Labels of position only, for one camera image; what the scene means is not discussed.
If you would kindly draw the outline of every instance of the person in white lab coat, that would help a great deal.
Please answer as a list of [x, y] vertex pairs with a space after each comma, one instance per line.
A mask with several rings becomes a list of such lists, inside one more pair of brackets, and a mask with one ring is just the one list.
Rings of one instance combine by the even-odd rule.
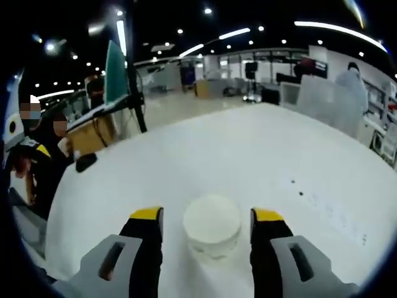
[[350, 92], [354, 93], [354, 98], [358, 101], [363, 114], [368, 111], [367, 89], [365, 88], [357, 64], [350, 62], [347, 71], [341, 73], [336, 78], [335, 83], [346, 87]]

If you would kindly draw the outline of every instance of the ceiling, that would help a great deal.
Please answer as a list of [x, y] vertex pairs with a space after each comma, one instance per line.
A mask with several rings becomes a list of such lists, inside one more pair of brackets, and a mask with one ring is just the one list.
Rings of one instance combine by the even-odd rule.
[[[33, 3], [26, 4], [28, 1], [15, 0], [7, 4], [12, 7], [5, 9], [10, 14], [3, 26], [6, 28], [3, 38], [7, 40], [6, 54], [3, 55], [6, 73], [11, 75], [25, 67], [32, 93], [37, 96], [77, 89], [78, 81], [83, 83], [87, 75], [100, 73], [104, 69], [109, 40], [118, 43], [116, 10], [123, 9], [125, 1], [31, 1]], [[221, 34], [249, 27], [250, 33], [216, 41], [199, 52], [204, 55], [212, 49], [222, 54], [249, 48], [307, 48], [321, 39], [323, 46], [363, 59], [394, 76], [397, 69], [393, 54], [397, 53], [397, 41], [392, 20], [386, 18], [386, 11], [396, 11], [391, 7], [396, 5], [384, 0], [356, 2], [366, 16], [364, 29], [360, 28], [344, 0], [137, 0], [132, 11], [134, 60], [178, 56], [199, 43], [217, 39]], [[212, 10], [210, 15], [204, 14], [204, 9], [208, 7]], [[375, 40], [383, 40], [389, 55], [350, 35], [325, 29], [297, 28], [293, 24], [295, 20], [327, 22], [362, 32]], [[88, 27], [92, 24], [104, 24], [105, 27], [99, 34], [90, 36]], [[263, 32], [257, 29], [260, 25], [265, 27]], [[34, 40], [33, 34], [40, 37], [43, 43]], [[287, 40], [286, 45], [281, 44], [282, 39]], [[63, 40], [63, 44], [57, 55], [50, 56], [45, 51], [45, 45], [52, 40]], [[165, 42], [174, 44], [171, 50], [163, 51], [161, 55], [151, 52], [153, 46], [164, 45]], [[226, 45], [231, 45], [231, 49], [227, 49]], [[359, 52], [364, 52], [365, 56], [359, 57]], [[78, 59], [72, 59], [73, 55], [77, 55]]]

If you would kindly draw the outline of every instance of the face mask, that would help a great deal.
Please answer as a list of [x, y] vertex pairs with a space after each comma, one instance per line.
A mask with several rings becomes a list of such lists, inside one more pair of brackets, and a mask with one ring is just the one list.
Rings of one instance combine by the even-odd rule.
[[42, 113], [40, 111], [30, 111], [30, 119], [38, 120]]

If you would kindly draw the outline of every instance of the black stand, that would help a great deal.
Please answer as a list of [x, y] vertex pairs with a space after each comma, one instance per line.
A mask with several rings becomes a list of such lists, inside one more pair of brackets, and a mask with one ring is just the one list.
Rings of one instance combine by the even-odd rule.
[[135, 109], [136, 119], [142, 133], [147, 132], [145, 118], [143, 117], [142, 104], [143, 94], [136, 86], [136, 69], [134, 66], [134, 43], [133, 43], [133, 3], [132, 0], [124, 0], [125, 8], [125, 42], [127, 44], [127, 75], [131, 94], [127, 98], [128, 107]]

